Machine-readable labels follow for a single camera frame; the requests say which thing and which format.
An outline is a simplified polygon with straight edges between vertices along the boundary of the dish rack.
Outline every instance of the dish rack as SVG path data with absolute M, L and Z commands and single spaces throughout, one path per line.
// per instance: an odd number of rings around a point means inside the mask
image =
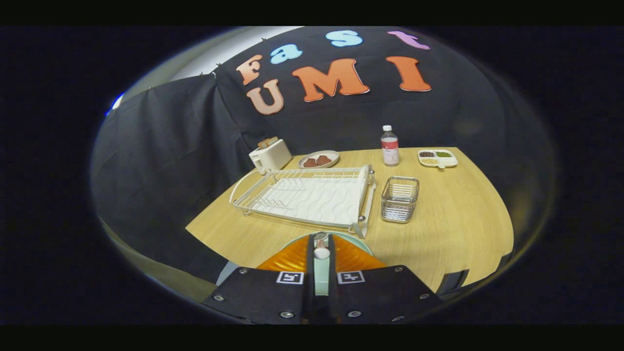
M 340 227 L 363 239 L 377 187 L 374 173 L 371 165 L 271 171 L 232 204 L 245 216 L 256 212 Z M 232 197 L 239 184 L 232 190 Z
M 419 191 L 420 182 L 416 178 L 388 178 L 381 194 L 381 218 L 388 222 L 409 222 L 416 208 Z

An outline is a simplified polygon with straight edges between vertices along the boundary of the water bottle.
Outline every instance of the water bottle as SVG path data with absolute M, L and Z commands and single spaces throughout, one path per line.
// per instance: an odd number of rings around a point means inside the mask
M 399 138 L 392 133 L 392 126 L 384 126 L 384 134 L 381 136 L 381 150 L 386 166 L 399 164 Z

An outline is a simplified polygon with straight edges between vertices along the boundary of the drying rack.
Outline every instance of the drying rack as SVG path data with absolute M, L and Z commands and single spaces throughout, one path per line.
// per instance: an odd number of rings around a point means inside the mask
M 245 216 L 254 212 L 297 222 L 345 228 L 366 237 L 377 187 L 371 165 L 358 168 L 271 171 L 230 202 Z

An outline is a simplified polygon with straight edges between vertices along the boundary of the wooden table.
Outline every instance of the wooden table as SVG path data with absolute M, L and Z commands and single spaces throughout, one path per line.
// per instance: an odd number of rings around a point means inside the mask
M 371 164 L 377 189 L 363 242 L 387 265 L 406 265 L 431 290 L 436 291 L 445 274 L 469 269 L 463 285 L 493 273 L 502 256 L 514 245 L 509 213 L 494 186 L 458 148 L 452 151 L 458 165 L 445 169 L 426 167 L 417 153 L 429 148 L 403 148 L 398 166 L 383 164 L 381 149 L 340 152 L 334 168 Z M 294 156 L 284 169 L 298 169 Z M 415 177 L 420 194 L 407 224 L 386 222 L 380 214 L 381 192 L 388 177 Z M 249 175 L 236 190 L 240 196 L 261 175 Z M 253 213 L 247 217 L 229 204 L 232 186 L 187 226 L 201 242 L 226 259 L 257 267 L 291 240 L 319 230 L 346 233 L 345 229 L 292 222 Z

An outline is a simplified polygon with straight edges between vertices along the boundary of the orange letter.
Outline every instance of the orange letter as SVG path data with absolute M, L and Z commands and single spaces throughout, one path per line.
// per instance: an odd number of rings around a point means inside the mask
M 247 96 L 251 99 L 251 102 L 253 102 L 253 106 L 261 114 L 274 114 L 284 107 L 284 98 L 277 88 L 277 83 L 277 79 L 272 79 L 263 85 L 263 87 L 269 89 L 271 97 L 273 98 L 274 103 L 271 106 L 267 106 L 260 96 L 260 88 L 254 88 L 247 93 Z
M 260 63 L 258 63 L 258 60 L 261 58 L 262 55 L 253 56 L 251 59 L 243 62 L 242 65 L 236 68 L 236 70 L 243 75 L 244 86 L 260 75 L 260 73 L 257 73 L 256 71 L 260 69 Z
M 422 80 L 421 73 L 418 71 L 418 67 L 416 67 L 418 63 L 417 59 L 403 56 L 390 56 L 386 57 L 386 60 L 392 62 L 396 66 L 396 69 L 399 70 L 401 79 L 403 79 L 403 83 L 400 85 L 401 89 L 405 91 L 431 90 L 431 86 Z
M 340 94 L 355 95 L 369 92 L 370 88 L 362 84 L 358 73 L 355 71 L 354 59 L 339 59 L 329 65 L 329 73 L 324 74 L 314 67 L 302 67 L 293 71 L 293 76 L 299 77 L 306 91 L 303 98 L 305 102 L 318 101 L 323 98 L 323 94 L 315 88 L 334 96 L 338 81 L 340 81 Z

